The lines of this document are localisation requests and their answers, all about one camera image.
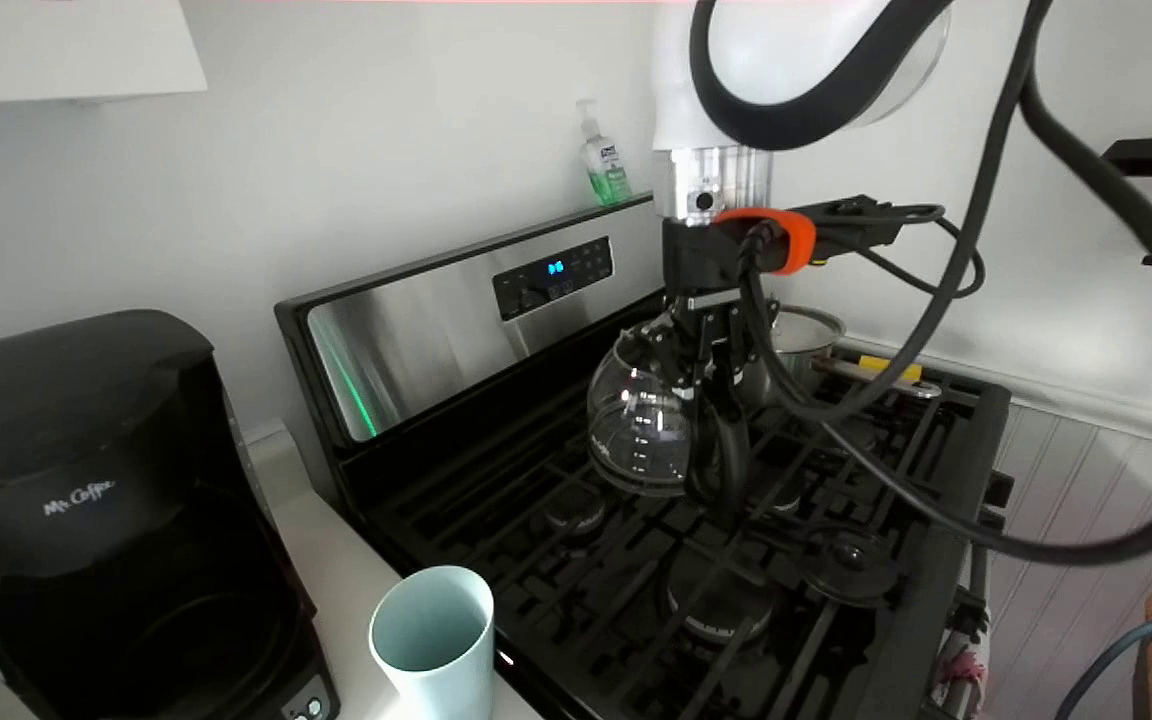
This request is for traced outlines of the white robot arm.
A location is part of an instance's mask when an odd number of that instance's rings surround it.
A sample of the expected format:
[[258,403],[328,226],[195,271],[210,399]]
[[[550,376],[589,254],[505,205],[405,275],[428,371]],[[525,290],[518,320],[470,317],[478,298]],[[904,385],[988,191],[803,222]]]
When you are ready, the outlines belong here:
[[739,282],[844,254],[829,208],[777,208],[773,156],[892,116],[933,77],[950,0],[668,0],[652,36],[664,294],[735,303]]

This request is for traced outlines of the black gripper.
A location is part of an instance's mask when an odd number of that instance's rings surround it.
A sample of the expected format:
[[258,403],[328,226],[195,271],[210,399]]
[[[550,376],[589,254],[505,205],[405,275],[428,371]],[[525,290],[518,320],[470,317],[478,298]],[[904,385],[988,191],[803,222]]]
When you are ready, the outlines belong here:
[[664,226],[664,298],[677,314],[739,303],[786,264],[791,237],[773,222]]

